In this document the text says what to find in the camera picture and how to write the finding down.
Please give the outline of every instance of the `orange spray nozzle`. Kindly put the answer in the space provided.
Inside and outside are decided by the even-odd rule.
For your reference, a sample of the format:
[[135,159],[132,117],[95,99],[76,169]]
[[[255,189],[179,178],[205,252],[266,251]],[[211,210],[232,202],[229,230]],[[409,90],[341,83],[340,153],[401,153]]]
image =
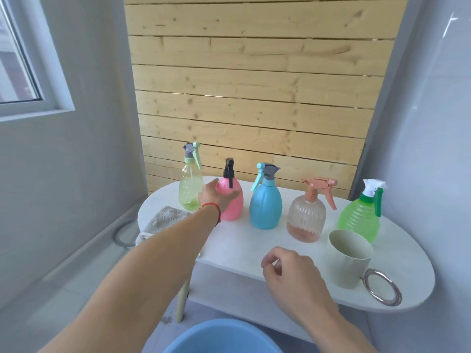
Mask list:
[[310,180],[303,179],[303,182],[309,186],[304,195],[304,198],[306,198],[307,201],[315,202],[317,200],[318,189],[322,189],[326,196],[327,203],[329,203],[333,210],[337,210],[332,197],[332,186],[337,185],[336,179],[317,177],[311,178]]

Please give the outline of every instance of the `mug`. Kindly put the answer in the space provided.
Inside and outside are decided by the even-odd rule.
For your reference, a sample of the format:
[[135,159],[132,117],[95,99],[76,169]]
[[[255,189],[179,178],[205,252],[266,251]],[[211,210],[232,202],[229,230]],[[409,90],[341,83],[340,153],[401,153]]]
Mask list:
[[[345,289],[355,288],[362,280],[366,290],[375,299],[386,306],[398,306],[402,302],[402,294],[397,285],[381,271],[368,269],[373,252],[373,246],[361,235],[348,230],[332,231],[327,238],[325,251],[327,279]],[[368,282],[370,275],[385,279],[394,290],[394,299],[376,295]]]

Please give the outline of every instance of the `red string bracelet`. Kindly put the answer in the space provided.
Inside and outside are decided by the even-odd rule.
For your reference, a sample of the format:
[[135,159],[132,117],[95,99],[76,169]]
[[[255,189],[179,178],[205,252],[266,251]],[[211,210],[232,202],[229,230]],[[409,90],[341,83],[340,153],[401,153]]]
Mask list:
[[210,203],[204,203],[204,204],[201,206],[201,208],[203,208],[204,206],[207,206],[207,205],[209,205],[209,204],[211,204],[211,205],[213,205],[213,206],[216,206],[216,208],[217,208],[218,211],[219,211],[219,218],[218,218],[218,222],[216,223],[216,225],[218,225],[218,224],[221,222],[221,208],[220,208],[216,203],[212,203],[212,202],[210,202]]

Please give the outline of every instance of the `person's left hand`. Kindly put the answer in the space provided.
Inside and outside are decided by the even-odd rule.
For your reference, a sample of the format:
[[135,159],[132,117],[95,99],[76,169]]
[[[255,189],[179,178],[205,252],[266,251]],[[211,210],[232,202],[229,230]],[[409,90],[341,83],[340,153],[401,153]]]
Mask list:
[[216,178],[208,184],[205,184],[201,192],[198,194],[198,201],[200,201],[200,206],[206,203],[216,203],[222,213],[227,209],[230,202],[239,196],[241,191],[239,189],[233,189],[228,194],[219,193],[216,190],[218,182],[219,179]]

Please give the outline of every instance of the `gray hose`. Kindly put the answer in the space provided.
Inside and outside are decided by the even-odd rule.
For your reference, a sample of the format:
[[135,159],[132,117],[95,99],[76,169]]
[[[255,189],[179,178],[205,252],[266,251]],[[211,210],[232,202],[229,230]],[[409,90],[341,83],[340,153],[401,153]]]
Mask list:
[[117,237],[119,231],[124,228],[126,225],[129,225],[131,223],[134,223],[136,222],[137,219],[130,219],[130,220],[126,220],[124,223],[121,223],[120,225],[118,225],[115,230],[113,230],[113,234],[111,234],[111,239],[113,239],[113,241],[115,242],[115,244],[119,247],[122,247],[122,248],[125,248],[125,249],[129,249],[129,248],[133,248],[136,246],[136,243],[125,243],[123,242],[121,239],[119,239]]

